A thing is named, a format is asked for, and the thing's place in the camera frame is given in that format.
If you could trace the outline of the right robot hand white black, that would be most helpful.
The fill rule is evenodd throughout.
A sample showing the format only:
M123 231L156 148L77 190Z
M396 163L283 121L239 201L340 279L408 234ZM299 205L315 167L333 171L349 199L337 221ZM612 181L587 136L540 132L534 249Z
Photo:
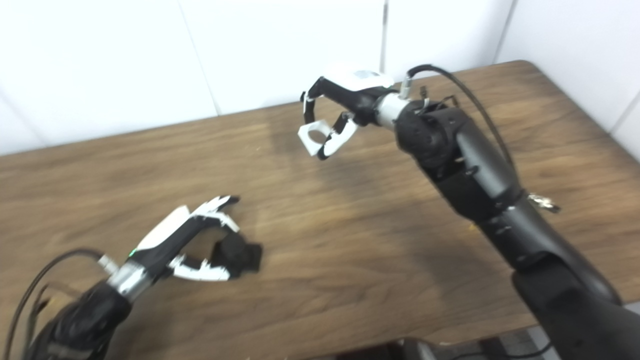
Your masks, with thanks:
M326 160L336 153L360 127L377 125L378 103L389 94L397 94L394 81L374 70L348 64L334 64L300 95L302 125L297 135L311 157ZM343 107L334 125L317 120L318 98Z

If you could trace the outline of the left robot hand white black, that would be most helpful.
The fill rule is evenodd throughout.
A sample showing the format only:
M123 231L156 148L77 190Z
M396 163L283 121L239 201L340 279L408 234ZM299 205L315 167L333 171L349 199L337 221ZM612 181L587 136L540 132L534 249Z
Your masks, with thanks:
M142 267L152 284L166 276L190 281L231 280L233 276L224 265L214 265L206 259L191 263L181 251L209 228L238 234L238 224L223 209L239 200L238 196L227 194L204 202L195 210L189 210L186 205L179 206L138 243L126 262Z

